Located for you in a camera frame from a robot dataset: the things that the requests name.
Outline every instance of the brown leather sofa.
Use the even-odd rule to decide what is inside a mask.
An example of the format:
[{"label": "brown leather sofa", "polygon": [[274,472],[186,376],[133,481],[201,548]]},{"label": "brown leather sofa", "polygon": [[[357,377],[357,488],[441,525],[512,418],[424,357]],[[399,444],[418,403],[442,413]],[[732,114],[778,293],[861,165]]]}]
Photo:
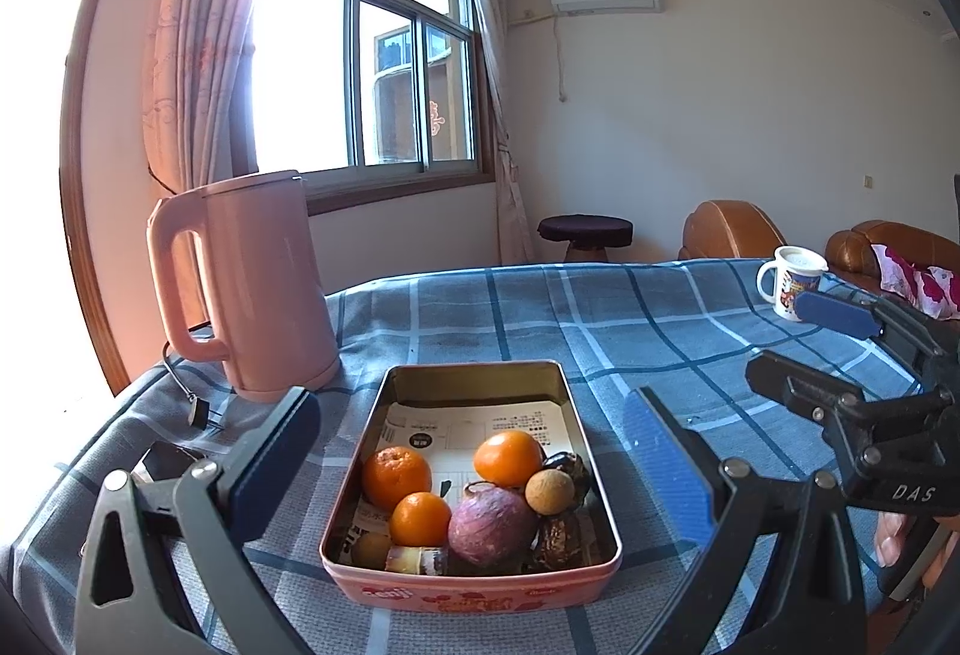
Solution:
[{"label": "brown leather sofa", "polygon": [[952,240],[880,219],[861,222],[830,237],[826,254],[830,270],[845,281],[880,294],[880,264],[872,244],[889,246],[915,265],[937,265],[960,273],[960,246]]},{"label": "brown leather sofa", "polygon": [[686,217],[677,259],[773,257],[784,235],[770,217],[743,200],[707,200]]}]

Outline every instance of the blue plaid tablecloth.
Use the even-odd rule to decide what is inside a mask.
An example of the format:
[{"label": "blue plaid tablecloth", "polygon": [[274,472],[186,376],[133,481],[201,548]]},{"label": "blue plaid tablecloth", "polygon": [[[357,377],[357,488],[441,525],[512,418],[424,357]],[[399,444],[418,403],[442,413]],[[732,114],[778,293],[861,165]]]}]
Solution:
[{"label": "blue plaid tablecloth", "polygon": [[[419,655],[626,652],[651,623],[696,548],[674,535],[624,449],[624,396],[656,390],[681,425],[699,431],[720,457],[738,455],[766,476],[805,478],[835,468],[811,423],[752,394],[747,360],[762,348],[860,384],[870,399],[902,396],[916,382],[869,342],[779,319],[753,286],[760,262],[694,260],[659,265],[546,265],[387,278],[330,296],[342,350],[341,375],[319,393],[320,437],[277,516],[248,559],[280,609],[317,653]],[[823,289],[850,291],[824,279]],[[603,596],[587,607],[521,615],[414,615],[373,610],[340,593],[320,565],[318,543],[384,372],[407,363],[555,359],[563,365],[624,543],[624,559]],[[73,651],[72,618],[80,546],[94,501],[113,468],[133,468],[156,439],[227,452],[269,407],[232,394],[215,365],[181,361],[179,375],[224,414],[226,427],[186,425],[187,404],[162,367],[117,399],[117,409],[61,469],[0,564],[38,634]],[[875,515],[851,510],[868,596]],[[770,540],[750,570],[710,649],[724,647],[755,594]],[[210,641],[232,645],[182,545],[176,565]]]}]

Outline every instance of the window frame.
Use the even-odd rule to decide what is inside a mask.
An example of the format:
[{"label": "window frame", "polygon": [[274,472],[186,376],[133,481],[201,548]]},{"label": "window frame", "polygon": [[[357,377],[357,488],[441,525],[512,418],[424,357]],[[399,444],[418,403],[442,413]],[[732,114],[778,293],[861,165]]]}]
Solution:
[{"label": "window frame", "polygon": [[[481,41],[472,26],[477,24],[474,10],[466,10],[470,0],[460,0],[460,13],[467,25],[431,10],[415,0],[344,0],[344,95],[347,99],[347,150],[351,165],[304,173],[309,214],[324,214],[335,209],[374,203],[382,200],[453,187],[493,181],[493,148],[491,148],[491,105],[481,53]],[[359,23],[360,3],[367,2],[393,11],[411,20],[416,106],[416,129],[419,136],[419,161],[411,163],[364,164],[362,97],[360,89],[360,35],[353,28]],[[427,50],[427,25],[463,41],[467,57],[463,63],[464,105],[472,139],[471,160],[433,160],[430,136],[429,100],[426,98],[429,62],[421,62]]]},{"label": "window frame", "polygon": [[83,116],[83,84],[86,59],[99,0],[82,0],[74,25],[73,43],[64,72],[64,102],[59,134],[59,172],[61,206],[67,255],[73,271],[80,311],[90,332],[90,340],[104,370],[107,385],[119,395],[132,379],[110,326],[107,308],[93,262],[88,220],[83,204],[83,153],[80,146],[80,120]]}]

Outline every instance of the pink electric kettle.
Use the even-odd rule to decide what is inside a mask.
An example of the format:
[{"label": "pink electric kettle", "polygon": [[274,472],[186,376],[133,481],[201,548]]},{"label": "pink electric kettle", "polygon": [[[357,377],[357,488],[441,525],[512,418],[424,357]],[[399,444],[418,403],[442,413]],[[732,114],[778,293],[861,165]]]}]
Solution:
[{"label": "pink electric kettle", "polygon": [[[197,235],[200,283],[213,337],[186,326],[172,246]],[[242,176],[157,203],[147,247],[170,345],[189,360],[222,360],[227,379],[251,401],[316,389],[340,369],[296,171]]]}]

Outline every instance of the white wall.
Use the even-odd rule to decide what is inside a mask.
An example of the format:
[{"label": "white wall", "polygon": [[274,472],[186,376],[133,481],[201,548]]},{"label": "white wall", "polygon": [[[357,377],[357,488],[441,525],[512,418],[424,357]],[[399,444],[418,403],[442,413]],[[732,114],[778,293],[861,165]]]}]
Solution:
[{"label": "white wall", "polygon": [[[83,192],[94,267],[110,326],[132,377],[166,340],[147,259],[157,192],[147,174],[141,79],[160,0],[100,0],[90,38],[83,121]],[[366,278],[496,259],[493,187],[434,192],[311,220],[328,290]]]},{"label": "white wall", "polygon": [[147,217],[157,192],[143,147],[142,77],[160,0],[100,0],[90,35],[80,148],[83,199],[97,281],[131,378],[166,340],[147,259]]},{"label": "white wall", "polygon": [[[512,145],[532,224],[622,216],[635,245],[613,257],[672,259],[686,214],[736,198],[820,251],[871,218],[956,238],[956,41],[875,0],[664,6],[561,19],[565,104],[551,22],[510,31]],[[528,9],[548,13],[549,0],[511,0],[514,19]]]},{"label": "white wall", "polygon": [[498,264],[493,184],[427,192],[310,217],[323,289]]}]

